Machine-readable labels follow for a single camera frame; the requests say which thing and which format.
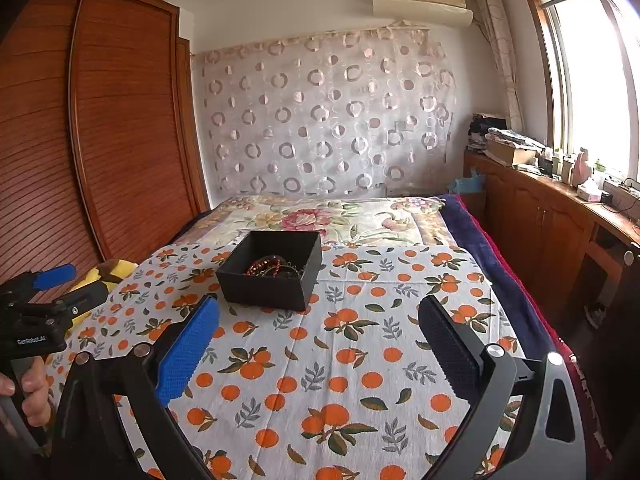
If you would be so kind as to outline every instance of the wooden wardrobe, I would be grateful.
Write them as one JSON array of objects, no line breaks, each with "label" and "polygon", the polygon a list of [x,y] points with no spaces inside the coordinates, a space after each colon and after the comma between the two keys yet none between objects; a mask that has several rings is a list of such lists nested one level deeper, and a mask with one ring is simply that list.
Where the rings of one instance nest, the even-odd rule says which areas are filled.
[{"label": "wooden wardrobe", "polygon": [[23,9],[0,43],[0,282],[140,262],[206,209],[177,31],[161,0]]}]

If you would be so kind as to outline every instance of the black box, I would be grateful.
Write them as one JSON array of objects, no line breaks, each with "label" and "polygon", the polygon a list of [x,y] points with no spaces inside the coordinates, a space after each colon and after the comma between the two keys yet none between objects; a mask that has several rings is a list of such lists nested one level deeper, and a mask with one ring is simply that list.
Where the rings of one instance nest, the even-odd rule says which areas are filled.
[{"label": "black box", "polygon": [[[227,301],[271,308],[306,309],[322,264],[316,231],[251,231],[216,271]],[[258,258],[277,254],[304,269],[301,278],[247,276]]]}]

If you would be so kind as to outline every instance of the blue gripper pad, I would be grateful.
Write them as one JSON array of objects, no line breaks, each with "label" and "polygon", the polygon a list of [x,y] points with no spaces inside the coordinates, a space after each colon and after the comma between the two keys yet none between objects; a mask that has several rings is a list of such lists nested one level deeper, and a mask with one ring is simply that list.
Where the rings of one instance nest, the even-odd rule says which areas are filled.
[{"label": "blue gripper pad", "polygon": [[75,276],[76,268],[71,264],[43,270],[36,273],[36,278],[33,280],[33,288],[36,290],[49,290],[55,286],[70,282]]},{"label": "blue gripper pad", "polygon": [[218,328],[219,318],[218,302],[206,297],[158,365],[156,394],[164,407],[184,392]]}]

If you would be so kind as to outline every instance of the yellow plush toy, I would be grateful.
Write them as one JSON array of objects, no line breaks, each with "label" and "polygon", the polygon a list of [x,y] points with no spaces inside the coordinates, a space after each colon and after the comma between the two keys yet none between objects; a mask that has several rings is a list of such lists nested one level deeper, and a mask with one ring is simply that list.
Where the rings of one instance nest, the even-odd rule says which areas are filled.
[{"label": "yellow plush toy", "polygon": [[[111,292],[122,280],[128,278],[137,266],[138,264],[128,262],[127,260],[107,260],[103,264],[89,270],[84,278],[71,287],[69,291],[76,290],[76,288],[101,280],[107,286],[109,292]],[[89,314],[91,314],[91,311],[85,312],[84,314],[76,317],[70,332],[73,331],[87,316],[89,316]]]}]

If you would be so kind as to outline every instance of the navy blue blanket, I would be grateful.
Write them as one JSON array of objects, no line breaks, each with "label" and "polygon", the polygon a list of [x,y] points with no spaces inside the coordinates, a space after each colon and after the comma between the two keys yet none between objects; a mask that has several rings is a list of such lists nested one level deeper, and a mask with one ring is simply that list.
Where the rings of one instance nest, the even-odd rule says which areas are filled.
[{"label": "navy blue blanket", "polygon": [[535,308],[516,279],[501,264],[487,240],[457,195],[441,195],[446,205],[440,214],[456,243],[475,258],[515,330],[527,358],[542,359],[556,346]]}]

